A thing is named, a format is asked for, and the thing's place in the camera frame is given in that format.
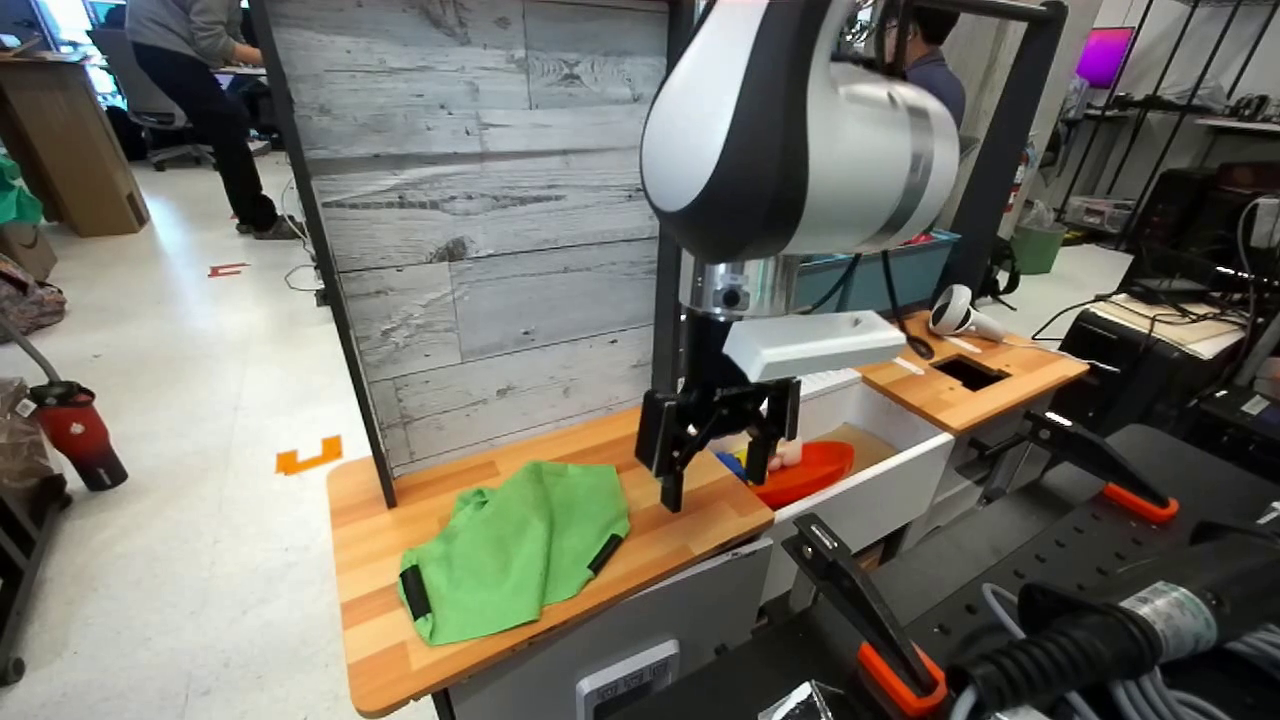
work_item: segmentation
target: green cloth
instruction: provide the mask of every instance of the green cloth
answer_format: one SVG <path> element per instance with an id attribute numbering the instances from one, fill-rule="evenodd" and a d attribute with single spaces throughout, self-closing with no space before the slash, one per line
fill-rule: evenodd
<path id="1" fill-rule="evenodd" d="M 493 637 L 571 600 L 627 532 L 617 468 L 529 462 L 464 491 L 443 532 L 405 550 L 401 600 L 428 645 Z"/>
<path id="2" fill-rule="evenodd" d="M 24 172 L 0 152 L 0 224 L 40 224 L 44 209 L 27 193 Z"/>

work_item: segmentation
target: wooden backdrop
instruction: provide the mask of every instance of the wooden backdrop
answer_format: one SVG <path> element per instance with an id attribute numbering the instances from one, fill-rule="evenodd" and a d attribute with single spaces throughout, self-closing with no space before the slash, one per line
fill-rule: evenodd
<path id="1" fill-rule="evenodd" d="M 638 403 L 662 0 L 273 0 L 397 476 Z"/>

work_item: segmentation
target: white floor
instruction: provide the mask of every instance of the white floor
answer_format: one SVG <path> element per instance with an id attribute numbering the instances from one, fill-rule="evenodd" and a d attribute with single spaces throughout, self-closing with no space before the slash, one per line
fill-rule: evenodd
<path id="1" fill-rule="evenodd" d="M 283 157 L 263 174 L 292 195 Z M 283 284 L 307 256 L 241 240 L 213 172 L 143 172 L 143 187 L 147 230 L 59 240 L 51 278 L 72 312 L 35 343 L 98 393 L 130 479 L 102 494 L 72 486 L 19 645 L 27 674 L 0 693 L 0 717 L 355 717 L 323 468 L 275 476 L 275 451 L 310 451 L 320 436 L 369 451 L 329 308 Z M 1073 248 L 996 320 L 1033 330 L 1118 272 L 1125 256 Z M 0 377 L 35 378 L 35 369 L 0 349 Z"/>

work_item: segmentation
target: white box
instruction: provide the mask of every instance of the white box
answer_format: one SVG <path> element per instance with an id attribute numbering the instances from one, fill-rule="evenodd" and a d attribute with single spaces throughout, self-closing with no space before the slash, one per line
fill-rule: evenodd
<path id="1" fill-rule="evenodd" d="M 880 362 L 903 349 L 903 330 L 874 312 L 734 320 L 723 340 L 723 354 L 755 383 Z"/>
<path id="2" fill-rule="evenodd" d="M 909 529 L 933 508 L 936 484 L 948 472 L 952 443 L 944 429 L 880 396 L 857 373 L 802 377 L 798 438 L 816 436 L 868 436 L 888 443 L 888 456 L 858 462 L 851 476 L 811 491 L 776 513 L 770 540 L 792 535 L 792 518 L 816 513 L 835 535 L 858 550 L 896 529 Z M 769 559 L 765 600 L 795 584 L 792 557 L 776 545 Z"/>

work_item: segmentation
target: red handle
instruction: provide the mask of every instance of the red handle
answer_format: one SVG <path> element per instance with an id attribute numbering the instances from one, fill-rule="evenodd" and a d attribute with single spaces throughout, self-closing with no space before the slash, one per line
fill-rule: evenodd
<path id="1" fill-rule="evenodd" d="M 919 697 L 903 674 L 896 674 L 896 667 L 880 656 L 874 645 L 857 645 L 857 665 L 864 667 L 868 683 L 909 720 L 928 720 L 939 717 L 939 709 L 948 704 L 948 674 L 944 667 L 936 667 L 936 660 L 928 652 L 919 652 L 919 665 L 933 678 L 928 697 Z"/>
<path id="2" fill-rule="evenodd" d="M 1103 484 L 1101 500 L 1118 508 L 1131 518 L 1158 525 L 1158 529 L 1180 516 L 1180 500 L 1174 494 L 1166 494 L 1166 504 L 1151 504 L 1151 500 L 1136 494 L 1125 484 Z"/>

